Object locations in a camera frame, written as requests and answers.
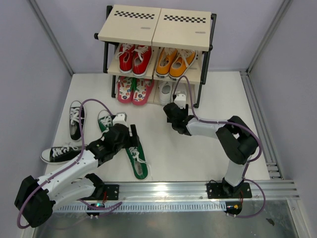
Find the green sneaker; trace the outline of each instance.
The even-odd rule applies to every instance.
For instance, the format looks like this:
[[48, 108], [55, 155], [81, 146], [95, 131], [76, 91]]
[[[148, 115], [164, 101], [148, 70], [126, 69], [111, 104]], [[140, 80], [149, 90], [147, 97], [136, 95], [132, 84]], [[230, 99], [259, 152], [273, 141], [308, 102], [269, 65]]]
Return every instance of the green sneaker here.
[[112, 118], [108, 111], [102, 110], [98, 114], [98, 126], [101, 133], [108, 132], [109, 127], [112, 126]]
[[138, 147], [130, 147], [129, 149], [125, 149], [132, 168], [134, 172], [134, 176], [139, 180], [144, 180], [148, 176], [148, 167], [150, 168], [150, 165], [147, 164], [144, 157], [144, 152], [141, 143]]

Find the checkered pattern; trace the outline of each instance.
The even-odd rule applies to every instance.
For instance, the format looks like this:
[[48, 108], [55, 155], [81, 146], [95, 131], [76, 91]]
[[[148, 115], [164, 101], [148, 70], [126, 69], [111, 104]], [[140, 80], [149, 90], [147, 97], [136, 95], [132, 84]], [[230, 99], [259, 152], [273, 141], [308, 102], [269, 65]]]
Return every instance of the checkered pattern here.
[[172, 15], [165, 15], [164, 20], [169, 21], [181, 21], [181, 22], [193, 22], [193, 23], [206, 23], [206, 18], [200, 17], [189, 17], [189, 16], [172, 16]]
[[145, 14], [138, 12], [128, 12], [128, 11], [115, 11], [115, 16], [124, 16], [131, 18], [140, 18], [140, 19], [154, 19], [155, 14]]

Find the sneaker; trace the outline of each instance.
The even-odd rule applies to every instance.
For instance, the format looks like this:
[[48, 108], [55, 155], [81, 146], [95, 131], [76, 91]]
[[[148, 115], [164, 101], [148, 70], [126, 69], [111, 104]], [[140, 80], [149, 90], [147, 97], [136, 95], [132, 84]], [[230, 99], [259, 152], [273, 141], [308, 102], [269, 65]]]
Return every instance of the sneaker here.
[[[74, 141], [79, 141], [81, 139], [80, 130], [79, 130], [79, 108], [80, 108], [81, 102], [74, 101], [71, 103], [69, 108], [69, 133], [70, 138]], [[84, 131], [85, 126], [85, 109], [83, 107], [81, 111], [81, 125]]]
[[151, 166], [145, 161], [144, 152], [141, 143], [138, 147], [130, 147], [125, 149], [133, 169], [134, 176], [139, 180], [144, 180], [148, 176], [148, 167]]
[[132, 71], [134, 49], [135, 45], [121, 44], [120, 50], [115, 56], [116, 59], [119, 59], [121, 73], [126, 74]]
[[159, 101], [160, 104], [165, 106], [171, 102], [172, 95], [172, 82], [162, 81], [159, 86]]
[[151, 46], [138, 46], [134, 51], [136, 53], [133, 57], [133, 74], [135, 77], [141, 78], [147, 72], [152, 57], [152, 48]]
[[163, 48], [163, 50], [160, 53], [157, 68], [156, 68], [156, 74], [160, 78], [164, 78], [168, 76], [169, 69], [177, 55], [177, 50], [175, 48]]
[[112, 118], [107, 110], [102, 110], [98, 114], [98, 126], [101, 133], [108, 132], [112, 126]]
[[186, 96], [187, 89], [185, 83], [179, 83], [175, 92], [176, 98], [173, 100], [173, 93], [175, 90], [176, 84], [174, 84], [171, 100], [174, 102], [180, 109], [186, 108]]
[[52, 147], [42, 152], [41, 160], [49, 165], [61, 165], [74, 159], [80, 154], [81, 146], [66, 144], [61, 147]]
[[173, 80], [183, 76], [196, 59], [196, 51], [178, 50], [178, 55], [169, 70], [169, 77]]

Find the shoe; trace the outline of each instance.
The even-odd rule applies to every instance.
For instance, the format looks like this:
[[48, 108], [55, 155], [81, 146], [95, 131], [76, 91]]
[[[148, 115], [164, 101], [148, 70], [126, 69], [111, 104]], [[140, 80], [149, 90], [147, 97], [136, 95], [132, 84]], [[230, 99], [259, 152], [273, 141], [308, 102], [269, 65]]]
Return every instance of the shoe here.
[[169, 70], [169, 77], [173, 80], [179, 79], [183, 76], [189, 67], [196, 59], [196, 51], [178, 50], [178, 55], [175, 58]]
[[141, 78], [147, 72], [152, 57], [152, 48], [151, 46], [138, 46], [134, 51], [136, 53], [133, 57], [133, 74], [135, 77]]
[[144, 180], [148, 176], [151, 166], [145, 161], [144, 152], [141, 143], [138, 147], [130, 147], [125, 149], [133, 169], [134, 176], [139, 180]]
[[163, 48], [158, 58], [156, 74], [160, 78], [168, 76], [169, 69], [177, 55], [175, 48]]
[[108, 132], [112, 126], [112, 118], [107, 110], [102, 110], [98, 114], [98, 126], [101, 133]]
[[81, 146], [66, 144], [60, 147], [52, 147], [42, 152], [41, 160], [49, 165], [61, 165], [74, 159], [80, 154]]
[[159, 86], [159, 101], [160, 104], [165, 106], [171, 102], [173, 83], [162, 81]]
[[119, 78], [118, 85], [118, 101], [121, 103], [131, 103], [133, 97], [133, 79], [131, 77]]
[[[175, 91], [176, 84], [174, 84], [171, 101], [174, 102], [180, 109], [186, 108], [187, 89], [185, 83], [179, 83]], [[173, 100], [173, 93], [175, 91], [176, 98]]]
[[[81, 139], [80, 130], [79, 130], [79, 108], [80, 108], [81, 102], [74, 101], [71, 103], [69, 108], [69, 133], [70, 138], [74, 141], [79, 141]], [[81, 111], [81, 125], [84, 131], [85, 126], [85, 117], [86, 117], [86, 111], [83, 107]]]
[[126, 74], [132, 71], [134, 49], [135, 45], [121, 44], [120, 50], [115, 56], [116, 59], [119, 59], [121, 73]]
[[147, 103], [148, 98], [154, 86], [153, 79], [137, 78], [136, 85], [134, 86], [134, 95], [132, 103], [137, 106]]

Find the white floor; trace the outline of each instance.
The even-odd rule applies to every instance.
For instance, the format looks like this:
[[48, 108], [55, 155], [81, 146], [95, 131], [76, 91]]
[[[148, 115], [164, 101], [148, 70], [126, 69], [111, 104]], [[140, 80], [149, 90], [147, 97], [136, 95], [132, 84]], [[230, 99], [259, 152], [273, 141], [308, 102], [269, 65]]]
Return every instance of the white floor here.
[[[178, 134], [171, 128], [171, 124], [166, 122], [161, 105], [146, 104], [137, 107], [118, 102], [111, 97], [111, 79], [107, 74], [73, 76], [54, 146], [71, 141], [68, 130], [71, 102], [95, 98], [104, 102], [113, 114], [126, 112], [128, 123], [136, 124], [146, 161], [152, 166], [153, 180], [148, 176], [146, 181], [208, 181], [221, 180], [224, 177], [229, 159], [218, 140]], [[85, 143], [88, 144], [101, 136], [97, 115], [103, 108], [96, 102], [88, 102], [85, 109], [87, 117], [84, 134]], [[200, 107], [196, 109], [196, 113], [199, 117], [217, 120], [236, 115], [256, 132], [239, 72], [208, 73]], [[48, 165], [46, 173], [57, 168], [58, 166]], [[125, 150], [121, 150], [114, 159], [92, 172], [104, 181], [138, 181], [133, 175]], [[251, 163], [246, 178], [269, 179], [263, 156]]]

